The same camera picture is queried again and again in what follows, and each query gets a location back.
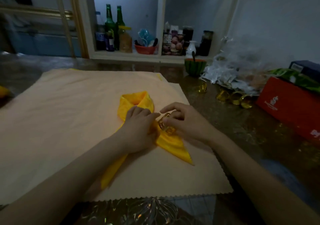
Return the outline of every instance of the white wall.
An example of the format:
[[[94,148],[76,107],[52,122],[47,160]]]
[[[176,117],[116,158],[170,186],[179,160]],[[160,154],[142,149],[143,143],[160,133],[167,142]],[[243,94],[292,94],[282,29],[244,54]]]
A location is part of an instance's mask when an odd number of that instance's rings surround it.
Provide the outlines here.
[[[320,0],[239,0],[229,35],[249,35],[290,59],[320,63]]]
[[[223,0],[167,0],[165,22],[192,26],[193,40],[200,42],[204,30],[213,30],[214,18]]]
[[[106,4],[111,4],[114,22],[117,21],[117,5],[121,5],[123,21],[132,27],[129,33],[133,40],[138,38],[138,32],[143,28],[156,35],[158,0],[94,0],[94,4],[103,21],[107,18]]]

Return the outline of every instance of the beige cloth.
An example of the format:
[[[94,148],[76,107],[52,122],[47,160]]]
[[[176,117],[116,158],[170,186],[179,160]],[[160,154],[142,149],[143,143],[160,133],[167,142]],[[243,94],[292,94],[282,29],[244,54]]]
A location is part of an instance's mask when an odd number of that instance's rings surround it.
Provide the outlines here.
[[[121,95],[140,91],[150,94],[156,112],[175,101],[188,103],[181,88],[158,73],[44,73],[0,109],[0,204],[18,199],[112,135],[122,124],[117,117]],[[209,148],[185,146],[195,166],[159,147],[130,155],[95,200],[232,192]]]

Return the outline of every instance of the hand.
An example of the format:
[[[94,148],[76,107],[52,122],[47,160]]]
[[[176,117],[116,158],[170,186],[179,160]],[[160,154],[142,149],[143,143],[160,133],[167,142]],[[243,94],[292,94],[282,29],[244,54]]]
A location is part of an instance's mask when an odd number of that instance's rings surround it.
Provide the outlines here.
[[[215,132],[218,132],[194,107],[182,103],[172,103],[162,110],[166,113],[176,110],[168,118],[164,118],[166,126],[172,126],[177,134],[182,137],[189,137],[201,142],[209,142]]]
[[[127,154],[139,152],[156,142],[157,130],[150,127],[159,116],[137,106],[128,110],[123,126],[114,134],[123,141]]]

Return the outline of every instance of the red box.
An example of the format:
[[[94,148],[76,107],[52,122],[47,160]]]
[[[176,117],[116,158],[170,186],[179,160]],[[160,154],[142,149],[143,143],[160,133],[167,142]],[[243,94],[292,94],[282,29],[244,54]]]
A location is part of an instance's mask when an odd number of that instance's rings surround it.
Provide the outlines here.
[[[320,96],[271,77],[256,104],[308,141],[320,144]]]

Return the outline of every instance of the white vase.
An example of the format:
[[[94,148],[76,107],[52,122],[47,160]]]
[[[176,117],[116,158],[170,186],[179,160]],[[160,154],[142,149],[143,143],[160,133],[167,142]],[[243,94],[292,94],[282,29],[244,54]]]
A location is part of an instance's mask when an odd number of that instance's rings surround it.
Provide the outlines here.
[[[186,50],[186,58],[192,58],[192,52],[194,52],[194,54],[197,53],[196,46],[195,46],[196,42],[197,41],[190,41],[190,45]]]

